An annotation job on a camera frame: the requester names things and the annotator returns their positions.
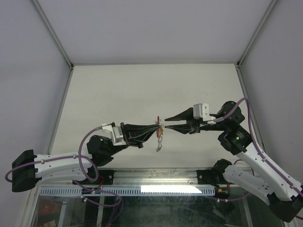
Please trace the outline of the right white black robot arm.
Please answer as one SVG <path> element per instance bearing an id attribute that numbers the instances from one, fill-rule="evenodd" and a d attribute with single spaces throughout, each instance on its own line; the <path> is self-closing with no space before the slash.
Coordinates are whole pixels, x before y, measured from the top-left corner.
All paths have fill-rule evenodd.
<path id="1" fill-rule="evenodd" d="M 303 184 L 285 172 L 256 142 L 251 126 L 245 130 L 241 123 L 245 120 L 238 102 L 224 103 L 216 114 L 209 112 L 208 104 L 193 107 L 167 118 L 167 122 L 186 121 L 185 124 L 167 125 L 182 134 L 200 131 L 219 131 L 221 146 L 251 167 L 257 176 L 242 172 L 236 165 L 221 159 L 215 163 L 212 179 L 217 183 L 227 181 L 255 195 L 268 205 L 271 212 L 284 222 L 291 222 L 303 208 Z"/>

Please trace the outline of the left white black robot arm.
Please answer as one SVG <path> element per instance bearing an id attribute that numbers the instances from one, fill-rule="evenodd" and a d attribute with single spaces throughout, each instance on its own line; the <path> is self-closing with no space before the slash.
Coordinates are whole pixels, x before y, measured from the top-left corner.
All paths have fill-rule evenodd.
<path id="1" fill-rule="evenodd" d="M 92 184 L 99 181 L 98 168 L 107 165 L 114 155 L 129 147 L 143 144 L 160 129 L 160 124 L 103 124 L 88 132 L 76 152 L 61 155 L 36 155 L 26 150 L 12 162 L 5 179 L 13 192 L 25 192 L 39 184 L 77 181 Z"/>

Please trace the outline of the red handled keyring holder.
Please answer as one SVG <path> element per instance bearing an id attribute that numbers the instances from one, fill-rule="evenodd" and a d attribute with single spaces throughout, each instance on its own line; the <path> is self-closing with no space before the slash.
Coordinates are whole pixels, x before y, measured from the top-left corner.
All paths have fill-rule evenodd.
<path id="1" fill-rule="evenodd" d="M 159 116 L 157 116 L 156 124 L 159 126 L 159 128 L 156 131 L 156 137 L 158 143 L 156 147 L 156 152 L 159 152 L 162 149 L 163 131 L 164 131 L 164 125 L 161 123 L 161 119 Z"/>

